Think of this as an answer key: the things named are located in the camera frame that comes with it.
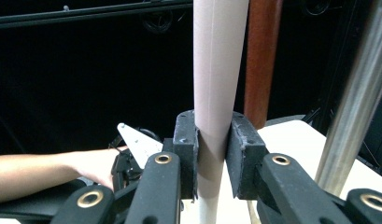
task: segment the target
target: white tube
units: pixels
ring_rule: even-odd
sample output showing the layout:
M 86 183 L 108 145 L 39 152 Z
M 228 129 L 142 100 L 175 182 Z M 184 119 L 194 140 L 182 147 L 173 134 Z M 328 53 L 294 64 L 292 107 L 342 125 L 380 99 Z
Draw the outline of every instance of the white tube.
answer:
M 200 129 L 199 223 L 216 223 L 248 0 L 193 1 L 194 113 Z

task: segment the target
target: brown pole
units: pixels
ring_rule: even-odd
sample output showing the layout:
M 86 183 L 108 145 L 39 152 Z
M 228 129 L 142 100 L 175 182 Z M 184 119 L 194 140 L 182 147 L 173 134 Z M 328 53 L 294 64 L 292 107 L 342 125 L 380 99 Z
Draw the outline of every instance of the brown pole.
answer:
M 250 0 L 244 114 L 256 129 L 264 126 L 275 64 L 283 0 Z

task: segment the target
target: human arm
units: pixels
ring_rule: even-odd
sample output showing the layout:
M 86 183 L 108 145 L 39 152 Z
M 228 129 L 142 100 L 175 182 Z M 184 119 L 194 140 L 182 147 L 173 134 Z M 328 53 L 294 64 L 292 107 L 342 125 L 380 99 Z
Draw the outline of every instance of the human arm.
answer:
M 111 168 L 117 155 L 116 149 L 101 149 L 52 155 L 0 156 L 0 203 L 80 176 L 112 189 Z

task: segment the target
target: silver rod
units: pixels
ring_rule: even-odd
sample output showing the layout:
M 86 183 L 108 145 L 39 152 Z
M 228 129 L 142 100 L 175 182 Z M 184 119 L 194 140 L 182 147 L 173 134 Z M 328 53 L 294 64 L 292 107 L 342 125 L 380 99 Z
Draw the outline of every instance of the silver rod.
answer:
M 381 95 L 382 0 L 376 0 L 318 165 L 315 180 L 322 189 L 342 192 Z

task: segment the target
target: hand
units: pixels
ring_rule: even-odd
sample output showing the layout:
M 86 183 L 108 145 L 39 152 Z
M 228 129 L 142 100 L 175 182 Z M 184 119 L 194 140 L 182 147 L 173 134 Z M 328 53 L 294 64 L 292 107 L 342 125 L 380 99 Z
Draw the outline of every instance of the hand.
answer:
M 74 152 L 74 169 L 90 180 L 113 190 L 112 165 L 119 152 L 115 148 Z

